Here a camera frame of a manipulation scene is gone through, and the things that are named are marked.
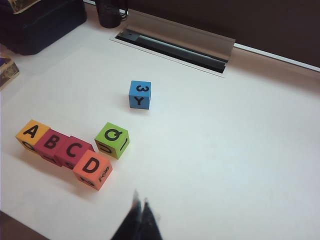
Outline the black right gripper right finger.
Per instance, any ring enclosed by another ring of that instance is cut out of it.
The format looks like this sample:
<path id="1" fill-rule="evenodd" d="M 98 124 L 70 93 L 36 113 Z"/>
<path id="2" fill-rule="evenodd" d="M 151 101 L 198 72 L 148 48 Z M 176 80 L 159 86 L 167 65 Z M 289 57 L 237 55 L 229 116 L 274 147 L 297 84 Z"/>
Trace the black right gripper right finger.
<path id="1" fill-rule="evenodd" d="M 141 240 L 162 240 L 157 221 L 150 207 L 147 198 L 144 199 L 144 206 L 140 223 L 140 239 Z"/>

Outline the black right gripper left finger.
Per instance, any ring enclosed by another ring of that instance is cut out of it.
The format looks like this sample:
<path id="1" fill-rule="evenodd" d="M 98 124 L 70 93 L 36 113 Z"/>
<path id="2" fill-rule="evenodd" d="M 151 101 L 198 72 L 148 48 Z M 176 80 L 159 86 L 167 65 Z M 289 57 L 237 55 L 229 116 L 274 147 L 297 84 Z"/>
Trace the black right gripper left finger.
<path id="1" fill-rule="evenodd" d="M 113 235 L 113 240 L 137 240 L 142 218 L 142 206 L 139 193 L 135 189 L 131 208 Z"/>

